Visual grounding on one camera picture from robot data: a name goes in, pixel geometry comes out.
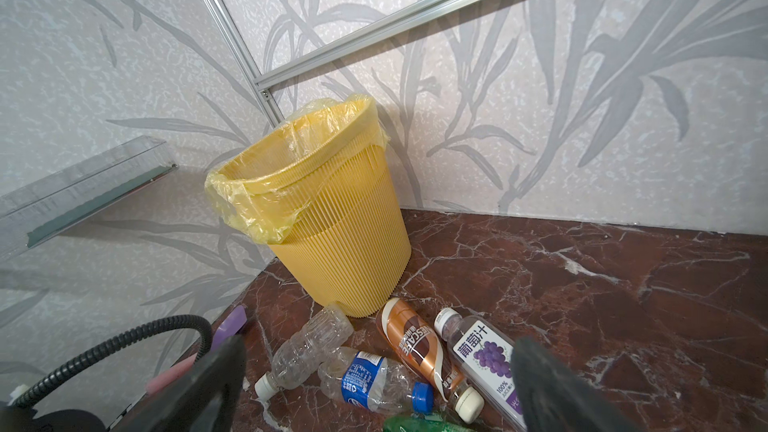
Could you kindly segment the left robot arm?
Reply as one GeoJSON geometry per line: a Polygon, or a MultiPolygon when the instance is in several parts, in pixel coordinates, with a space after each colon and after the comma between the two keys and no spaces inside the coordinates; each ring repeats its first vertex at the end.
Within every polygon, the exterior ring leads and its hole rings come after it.
{"type": "Polygon", "coordinates": [[[48,373],[21,395],[1,406],[2,431],[32,431],[35,406],[73,377],[117,352],[159,334],[191,329],[199,333],[200,345],[194,361],[197,362],[211,349],[213,332],[210,322],[192,314],[174,315],[156,319],[126,332],[117,334],[86,350],[48,373]]]}

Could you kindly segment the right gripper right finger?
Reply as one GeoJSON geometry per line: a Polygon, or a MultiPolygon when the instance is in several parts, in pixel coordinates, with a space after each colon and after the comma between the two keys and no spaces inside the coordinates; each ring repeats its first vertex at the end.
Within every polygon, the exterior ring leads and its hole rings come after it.
{"type": "Polygon", "coordinates": [[[529,431],[638,431],[590,384],[534,340],[515,342],[512,374],[529,431]]]}

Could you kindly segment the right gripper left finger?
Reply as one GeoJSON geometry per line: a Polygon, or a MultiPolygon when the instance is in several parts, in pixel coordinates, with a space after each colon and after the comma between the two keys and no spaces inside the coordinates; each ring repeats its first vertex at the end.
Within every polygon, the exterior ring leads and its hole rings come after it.
{"type": "Polygon", "coordinates": [[[247,363],[240,335],[228,338],[138,411],[117,431],[229,431],[235,417],[247,363]]]}

